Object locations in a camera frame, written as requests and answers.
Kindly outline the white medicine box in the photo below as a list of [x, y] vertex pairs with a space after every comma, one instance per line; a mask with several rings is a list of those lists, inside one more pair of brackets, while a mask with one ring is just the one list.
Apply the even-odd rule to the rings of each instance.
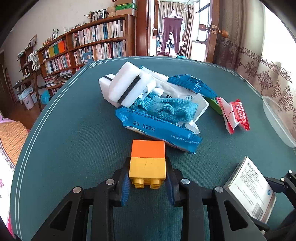
[[267, 223], [276, 202], [276, 195], [251, 159], [246, 156], [224, 184], [248, 214]]

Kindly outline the wooden side desk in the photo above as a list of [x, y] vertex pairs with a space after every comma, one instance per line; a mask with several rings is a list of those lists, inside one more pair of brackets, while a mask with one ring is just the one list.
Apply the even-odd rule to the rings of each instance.
[[30, 84], [33, 85], [33, 90], [36, 93], [37, 103], [39, 110], [42, 111], [41, 97], [39, 90], [45, 88], [45, 86], [39, 86], [37, 77], [39, 75], [43, 76], [41, 72], [41, 67], [35, 64], [39, 63], [37, 51], [34, 50], [35, 45], [27, 46], [23, 51], [18, 54], [17, 60], [20, 64], [20, 72], [22, 73], [22, 78], [14, 85], [14, 89], [17, 94], [23, 92], [22, 88], [29, 87]]

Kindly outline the patterned curtain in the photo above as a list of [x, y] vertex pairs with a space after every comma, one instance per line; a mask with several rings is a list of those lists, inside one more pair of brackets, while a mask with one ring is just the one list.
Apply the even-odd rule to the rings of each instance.
[[295, 130], [295, 40], [261, 1], [220, 1], [214, 63], [235, 70], [261, 95], [274, 99]]

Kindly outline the wooden bookshelf with books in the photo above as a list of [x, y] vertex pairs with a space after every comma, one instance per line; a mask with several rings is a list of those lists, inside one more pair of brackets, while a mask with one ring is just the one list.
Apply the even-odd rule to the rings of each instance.
[[52, 40], [38, 51], [46, 89], [59, 88], [85, 64], [135, 55], [135, 16], [97, 20]]

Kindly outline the green dotted box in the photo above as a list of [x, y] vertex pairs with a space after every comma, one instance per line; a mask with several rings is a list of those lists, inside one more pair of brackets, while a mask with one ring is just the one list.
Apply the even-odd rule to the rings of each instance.
[[209, 103], [211, 108], [213, 108], [219, 115], [222, 115], [222, 109], [220, 107], [217, 97], [214, 97], [214, 98], [204, 97], [204, 99]]

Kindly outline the purple hanging trousers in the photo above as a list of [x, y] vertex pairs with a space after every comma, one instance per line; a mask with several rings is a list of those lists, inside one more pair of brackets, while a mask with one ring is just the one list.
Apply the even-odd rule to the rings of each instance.
[[167, 41], [169, 40], [169, 37], [170, 37], [170, 33], [172, 33], [173, 40], [174, 40], [175, 53], [176, 54], [179, 53], [182, 23], [183, 23], [183, 18], [177, 18], [177, 17], [164, 18], [164, 28], [163, 28], [163, 34], [162, 34], [162, 48], [161, 48], [162, 52], [165, 51]]

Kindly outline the orange and yellow toy brick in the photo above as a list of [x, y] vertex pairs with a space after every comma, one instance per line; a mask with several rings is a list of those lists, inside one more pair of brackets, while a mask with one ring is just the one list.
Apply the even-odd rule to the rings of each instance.
[[137, 189], [159, 189], [166, 179], [164, 141], [133, 140], [129, 178]]

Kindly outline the white waste bin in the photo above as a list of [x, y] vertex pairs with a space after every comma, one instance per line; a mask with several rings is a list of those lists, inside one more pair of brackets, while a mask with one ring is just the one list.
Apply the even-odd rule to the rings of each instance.
[[25, 105], [27, 110], [30, 110], [34, 107], [35, 103], [31, 97], [30, 94], [28, 94], [25, 98], [22, 100], [23, 104]]

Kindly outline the wooden door with knob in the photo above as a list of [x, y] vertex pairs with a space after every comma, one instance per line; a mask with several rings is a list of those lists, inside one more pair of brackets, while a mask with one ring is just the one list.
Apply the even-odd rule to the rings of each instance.
[[209, 3], [209, 23], [199, 24], [199, 30], [207, 33], [206, 51], [204, 61], [212, 63], [214, 59], [214, 52], [216, 48], [217, 37], [221, 36], [228, 38], [229, 33], [224, 29], [219, 28], [220, 17], [220, 1], [213, 0]]

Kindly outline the teal cloth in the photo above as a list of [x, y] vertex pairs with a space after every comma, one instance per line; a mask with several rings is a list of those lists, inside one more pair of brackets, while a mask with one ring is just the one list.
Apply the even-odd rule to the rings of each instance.
[[192, 121], [198, 104], [185, 99], [163, 98], [155, 93], [150, 93], [144, 100], [138, 97], [130, 108], [176, 124]]

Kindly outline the bed with patterned quilt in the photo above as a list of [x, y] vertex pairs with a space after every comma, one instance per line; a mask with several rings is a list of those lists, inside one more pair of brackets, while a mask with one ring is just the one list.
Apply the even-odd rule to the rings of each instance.
[[20, 121], [1, 116], [1, 218], [10, 233], [13, 232], [10, 214], [11, 186], [28, 134], [28, 129]]

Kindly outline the red and white glue packet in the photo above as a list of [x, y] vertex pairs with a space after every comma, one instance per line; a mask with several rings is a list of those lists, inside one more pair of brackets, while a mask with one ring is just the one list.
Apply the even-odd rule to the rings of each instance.
[[237, 126], [241, 126], [246, 131], [250, 130], [249, 121], [240, 99], [227, 102], [225, 99], [217, 97], [217, 101], [222, 110], [226, 130], [229, 134], [233, 134]]

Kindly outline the blue snack packet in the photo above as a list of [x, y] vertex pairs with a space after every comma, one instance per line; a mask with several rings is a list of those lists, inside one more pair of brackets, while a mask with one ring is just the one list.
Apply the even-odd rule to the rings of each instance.
[[200, 93], [207, 98], [215, 98], [217, 94], [202, 80], [188, 74], [174, 75], [168, 78], [168, 83], [184, 87], [192, 92]]
[[194, 154], [202, 141], [198, 135], [186, 128], [129, 108], [117, 108], [115, 115], [125, 128], [164, 141], [188, 153]]

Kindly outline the white plastic mask bag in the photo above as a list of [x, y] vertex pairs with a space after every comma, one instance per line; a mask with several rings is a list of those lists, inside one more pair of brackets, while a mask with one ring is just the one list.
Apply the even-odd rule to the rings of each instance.
[[196, 121], [201, 117], [201, 115], [209, 106], [209, 103], [204, 99], [204, 97], [200, 93], [196, 94], [184, 87], [168, 83], [168, 76], [149, 70], [144, 66], [141, 66], [140, 68], [142, 71], [149, 73], [153, 80], [147, 85], [139, 98], [144, 100], [145, 97], [152, 92], [161, 97], [180, 98], [188, 100], [192, 103], [196, 103], [198, 108], [193, 119], [188, 123], [179, 122], [177, 125], [184, 126], [195, 134], [199, 134], [200, 131], [196, 125]]

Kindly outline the white sponge with black stripe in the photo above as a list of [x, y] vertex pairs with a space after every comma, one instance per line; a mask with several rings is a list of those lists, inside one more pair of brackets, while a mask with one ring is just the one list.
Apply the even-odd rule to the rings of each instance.
[[129, 108], [141, 94], [148, 95], [155, 87], [156, 81], [150, 73], [126, 62], [111, 81], [108, 97], [111, 101]]

